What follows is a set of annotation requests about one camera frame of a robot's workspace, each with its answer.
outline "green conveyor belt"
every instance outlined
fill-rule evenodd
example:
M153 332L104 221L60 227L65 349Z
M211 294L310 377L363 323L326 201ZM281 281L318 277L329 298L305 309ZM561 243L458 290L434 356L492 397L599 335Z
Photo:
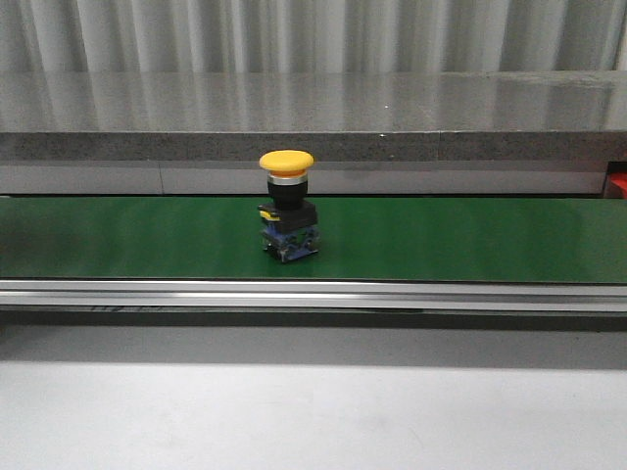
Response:
M264 197L0 199L0 276L627 282L621 200L310 198L320 253L262 250Z

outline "yellow button cap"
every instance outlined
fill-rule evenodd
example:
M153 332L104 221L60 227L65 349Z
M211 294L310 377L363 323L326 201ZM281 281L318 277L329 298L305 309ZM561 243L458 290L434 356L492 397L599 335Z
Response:
M303 173L314 164L314 157L301 150L275 150L259 160L259 165L271 173Z

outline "conveyor belt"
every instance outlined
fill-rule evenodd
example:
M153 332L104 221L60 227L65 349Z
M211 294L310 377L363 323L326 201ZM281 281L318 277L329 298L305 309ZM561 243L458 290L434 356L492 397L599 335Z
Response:
M0 302L627 310L623 201L311 198L320 253L281 264L264 200L2 199Z

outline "corrugated metal panel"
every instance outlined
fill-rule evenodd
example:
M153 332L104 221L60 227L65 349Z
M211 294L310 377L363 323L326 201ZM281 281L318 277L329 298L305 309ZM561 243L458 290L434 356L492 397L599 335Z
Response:
M0 0L0 71L624 70L626 8L627 0Z

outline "gray granite countertop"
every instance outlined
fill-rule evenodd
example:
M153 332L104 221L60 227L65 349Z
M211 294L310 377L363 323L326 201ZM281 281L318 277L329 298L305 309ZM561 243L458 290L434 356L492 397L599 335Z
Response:
M627 72L0 73L0 161L625 160Z

